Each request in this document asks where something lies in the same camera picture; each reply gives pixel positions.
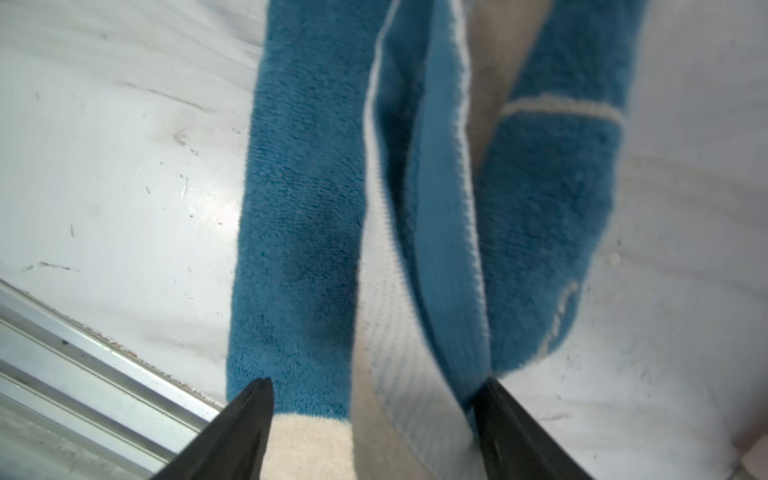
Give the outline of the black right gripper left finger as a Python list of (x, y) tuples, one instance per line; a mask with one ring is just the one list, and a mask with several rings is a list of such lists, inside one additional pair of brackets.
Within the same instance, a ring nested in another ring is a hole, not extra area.
[(271, 380), (252, 381), (153, 479), (258, 479), (273, 415)]

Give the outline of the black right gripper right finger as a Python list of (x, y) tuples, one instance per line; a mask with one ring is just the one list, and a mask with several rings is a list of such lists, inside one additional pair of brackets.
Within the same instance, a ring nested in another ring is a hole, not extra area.
[(487, 476), (507, 480), (592, 480), (496, 379), (472, 408)]

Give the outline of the blue and beige towel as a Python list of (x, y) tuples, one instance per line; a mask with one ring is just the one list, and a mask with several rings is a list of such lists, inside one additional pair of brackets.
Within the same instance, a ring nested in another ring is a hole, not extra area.
[(226, 367), (273, 385), (262, 478), (490, 479), (472, 400), (573, 325), (645, 10), (269, 4)]

